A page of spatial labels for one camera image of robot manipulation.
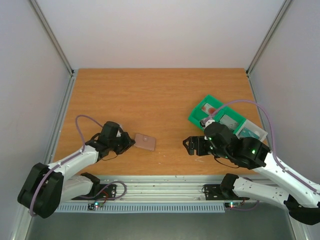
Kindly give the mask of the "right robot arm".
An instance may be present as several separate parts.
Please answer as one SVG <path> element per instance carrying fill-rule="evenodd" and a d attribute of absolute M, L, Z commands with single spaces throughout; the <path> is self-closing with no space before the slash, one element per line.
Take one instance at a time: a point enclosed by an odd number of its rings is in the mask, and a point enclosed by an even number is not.
<path fill-rule="evenodd" d="M 290 168 L 259 139 L 238 138 L 227 126 L 210 121 L 203 136 L 189 136 L 182 144 L 190 156 L 223 158 L 276 184 L 263 185 L 227 173 L 219 186 L 225 200 L 254 199 L 286 210 L 293 219 L 305 225 L 320 222 L 319 184 Z"/>

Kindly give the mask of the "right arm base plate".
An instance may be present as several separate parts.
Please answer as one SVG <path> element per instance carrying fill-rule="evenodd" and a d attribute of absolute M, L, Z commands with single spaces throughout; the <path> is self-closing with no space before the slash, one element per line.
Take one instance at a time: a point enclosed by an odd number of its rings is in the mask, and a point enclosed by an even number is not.
<path fill-rule="evenodd" d="M 205 184 L 201 192 L 204 194 L 206 201 L 242 201 L 250 199 L 248 197 L 238 197 L 234 193 L 222 193 L 219 184 Z"/>

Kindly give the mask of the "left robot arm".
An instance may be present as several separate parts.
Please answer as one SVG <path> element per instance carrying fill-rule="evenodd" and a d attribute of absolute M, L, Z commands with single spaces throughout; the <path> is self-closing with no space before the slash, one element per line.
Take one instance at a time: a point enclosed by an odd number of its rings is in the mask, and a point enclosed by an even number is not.
<path fill-rule="evenodd" d="M 51 216 L 60 203 L 73 199 L 96 199 L 103 188 L 98 177 L 84 168 L 94 165 L 110 152 L 117 156 L 135 144 L 128 132 L 113 121 L 107 121 L 101 132 L 73 154 L 50 164 L 35 164 L 17 196 L 17 202 L 29 209 L 31 215 L 43 219 Z"/>

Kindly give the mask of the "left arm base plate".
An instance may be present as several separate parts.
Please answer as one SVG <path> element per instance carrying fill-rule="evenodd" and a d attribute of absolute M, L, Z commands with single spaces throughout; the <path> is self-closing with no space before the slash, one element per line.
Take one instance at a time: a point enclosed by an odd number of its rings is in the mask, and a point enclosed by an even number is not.
<path fill-rule="evenodd" d="M 73 201 L 92 201 L 92 200 L 99 200 L 105 199 L 112 199 L 116 197 L 117 194 L 117 185 L 116 184 L 100 184 L 98 188 L 98 193 L 93 195 L 93 193 L 89 193 L 85 195 L 85 197 L 77 196 L 72 198 Z"/>

